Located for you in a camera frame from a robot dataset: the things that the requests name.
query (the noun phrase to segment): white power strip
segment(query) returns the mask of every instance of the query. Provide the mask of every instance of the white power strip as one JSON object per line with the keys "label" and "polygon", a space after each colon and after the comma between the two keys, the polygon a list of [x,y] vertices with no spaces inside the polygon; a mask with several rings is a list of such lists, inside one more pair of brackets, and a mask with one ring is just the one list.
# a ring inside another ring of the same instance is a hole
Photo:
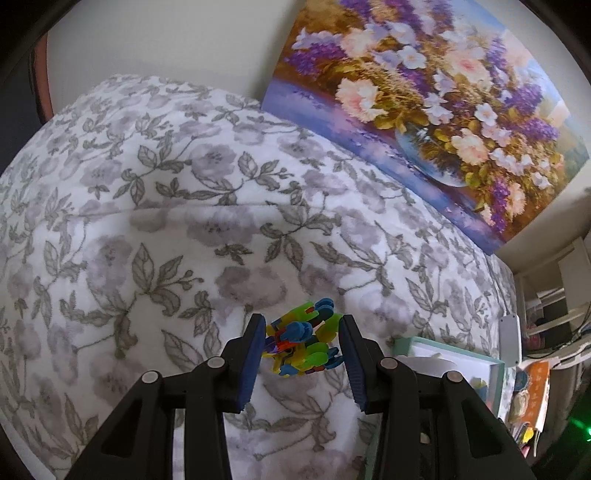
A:
{"label": "white power strip", "polygon": [[499,321],[499,356],[507,367],[521,363],[521,328],[517,315],[507,315]]}

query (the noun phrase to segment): flower painting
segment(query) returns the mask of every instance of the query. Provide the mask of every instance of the flower painting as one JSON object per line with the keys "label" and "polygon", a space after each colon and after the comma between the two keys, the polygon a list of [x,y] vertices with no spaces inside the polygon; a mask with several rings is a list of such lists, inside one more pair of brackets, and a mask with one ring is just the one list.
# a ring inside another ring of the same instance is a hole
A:
{"label": "flower painting", "polygon": [[376,164],[487,253],[588,159],[540,65],[472,0],[308,0],[263,108]]}

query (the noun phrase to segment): white comforter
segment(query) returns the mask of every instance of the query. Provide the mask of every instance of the white comforter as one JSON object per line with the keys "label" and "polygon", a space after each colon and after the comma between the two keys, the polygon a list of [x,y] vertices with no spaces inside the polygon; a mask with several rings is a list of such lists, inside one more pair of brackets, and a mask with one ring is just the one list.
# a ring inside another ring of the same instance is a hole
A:
{"label": "white comforter", "polygon": [[[252,311],[329,296],[384,350],[422,335],[493,356],[514,312],[507,267],[420,198],[221,90],[113,77],[35,134],[0,196],[0,406],[58,478],[144,371],[193,369]],[[375,423],[344,368],[265,362],[226,420],[237,480],[355,478]]]}

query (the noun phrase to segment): orange book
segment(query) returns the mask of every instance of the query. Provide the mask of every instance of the orange book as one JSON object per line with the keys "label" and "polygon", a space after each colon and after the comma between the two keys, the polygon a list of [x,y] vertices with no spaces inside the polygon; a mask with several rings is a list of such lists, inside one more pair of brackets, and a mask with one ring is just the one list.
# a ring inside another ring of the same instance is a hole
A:
{"label": "orange book", "polygon": [[543,425],[541,415],[545,417],[547,398],[547,386],[550,382],[550,364],[548,362],[536,362],[527,368],[530,376],[530,386],[527,391],[530,394],[530,401],[527,404],[525,415],[520,419],[521,422],[529,422],[536,426]]}

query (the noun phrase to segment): colorful toy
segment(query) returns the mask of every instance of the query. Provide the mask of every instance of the colorful toy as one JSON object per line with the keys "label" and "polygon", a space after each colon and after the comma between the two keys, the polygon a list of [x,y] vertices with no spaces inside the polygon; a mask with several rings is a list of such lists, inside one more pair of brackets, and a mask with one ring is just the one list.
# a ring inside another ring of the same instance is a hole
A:
{"label": "colorful toy", "polygon": [[304,303],[267,325],[262,356],[275,360],[273,372],[282,377],[338,367],[343,357],[329,343],[336,337],[342,316],[335,313],[331,299]]}

